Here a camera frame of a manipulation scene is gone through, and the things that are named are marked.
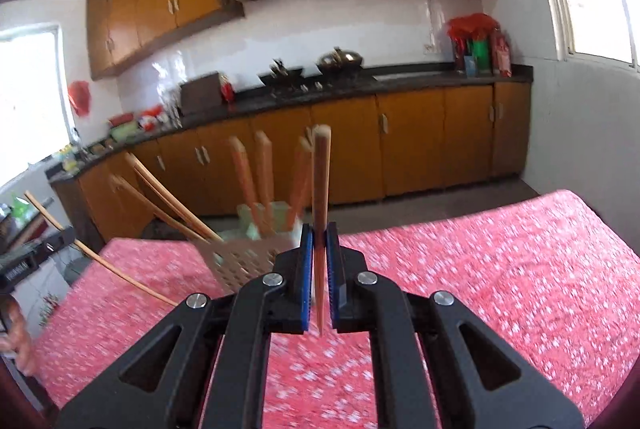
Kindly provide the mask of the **person's left hand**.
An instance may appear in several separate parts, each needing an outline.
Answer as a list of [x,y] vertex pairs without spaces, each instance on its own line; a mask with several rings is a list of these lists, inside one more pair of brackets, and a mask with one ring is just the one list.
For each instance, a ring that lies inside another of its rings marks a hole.
[[11,296],[3,303],[11,326],[1,336],[1,352],[12,353],[16,368],[27,377],[35,375],[37,363],[32,351],[32,338],[27,330],[26,319],[18,302]]

